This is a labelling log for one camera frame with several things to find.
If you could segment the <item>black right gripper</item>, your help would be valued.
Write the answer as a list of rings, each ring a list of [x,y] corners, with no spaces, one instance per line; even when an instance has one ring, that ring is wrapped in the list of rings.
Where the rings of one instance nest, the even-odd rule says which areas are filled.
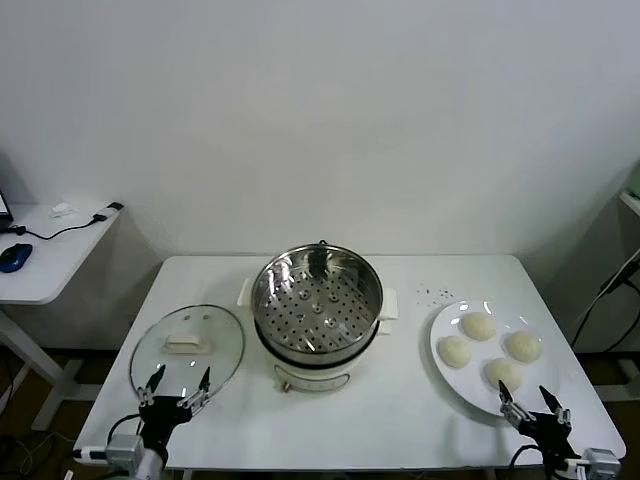
[[[517,404],[502,380],[498,381],[500,412],[519,433],[531,438],[538,446],[545,464],[564,464],[567,459],[578,459],[568,441],[571,432],[571,412],[543,385],[539,391],[552,414],[528,412]]]

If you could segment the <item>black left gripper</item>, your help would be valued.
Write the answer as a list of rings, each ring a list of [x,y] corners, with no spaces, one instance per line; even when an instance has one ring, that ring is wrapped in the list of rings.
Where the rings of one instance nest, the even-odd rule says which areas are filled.
[[[193,415],[197,415],[211,397],[210,367],[205,370],[197,390],[189,396],[183,399],[177,396],[154,397],[165,369],[165,364],[158,365],[145,386],[137,388],[137,397],[140,403],[139,414],[142,419],[140,435],[144,447],[157,453],[166,451],[174,429],[189,423]]]

